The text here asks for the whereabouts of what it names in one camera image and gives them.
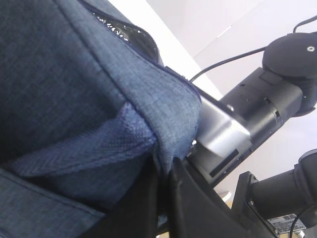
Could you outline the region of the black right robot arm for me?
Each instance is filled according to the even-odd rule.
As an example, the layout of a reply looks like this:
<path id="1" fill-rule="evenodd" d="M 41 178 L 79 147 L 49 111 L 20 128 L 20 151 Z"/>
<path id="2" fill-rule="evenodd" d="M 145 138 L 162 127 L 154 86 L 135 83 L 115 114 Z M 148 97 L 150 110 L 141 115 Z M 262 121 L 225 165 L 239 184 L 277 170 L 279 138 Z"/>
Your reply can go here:
<path id="1" fill-rule="evenodd" d="M 231 105 L 256 150 L 293 117 L 315 110 L 317 36 L 291 33 L 271 42 L 257 68 L 220 100 Z"/>

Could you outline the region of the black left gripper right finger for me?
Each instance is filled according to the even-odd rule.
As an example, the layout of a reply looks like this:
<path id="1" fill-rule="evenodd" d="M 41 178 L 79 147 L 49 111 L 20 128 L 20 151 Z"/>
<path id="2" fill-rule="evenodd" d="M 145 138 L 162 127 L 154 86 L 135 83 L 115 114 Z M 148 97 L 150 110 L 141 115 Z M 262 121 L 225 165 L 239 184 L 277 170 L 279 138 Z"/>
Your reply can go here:
<path id="1" fill-rule="evenodd" d="M 199 173 L 178 158 L 169 173 L 169 235 L 172 238 L 276 238 L 252 205 L 251 173 L 242 175 L 231 207 Z"/>

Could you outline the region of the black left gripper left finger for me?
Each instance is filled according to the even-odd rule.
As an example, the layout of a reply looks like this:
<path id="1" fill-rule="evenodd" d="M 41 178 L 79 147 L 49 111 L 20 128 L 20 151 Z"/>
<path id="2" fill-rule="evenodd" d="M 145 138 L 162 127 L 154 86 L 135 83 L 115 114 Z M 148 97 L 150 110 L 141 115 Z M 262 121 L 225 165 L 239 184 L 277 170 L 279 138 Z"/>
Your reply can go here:
<path id="1" fill-rule="evenodd" d="M 157 230 L 158 173 L 154 162 L 149 160 L 114 209 L 81 237 L 155 238 Z"/>

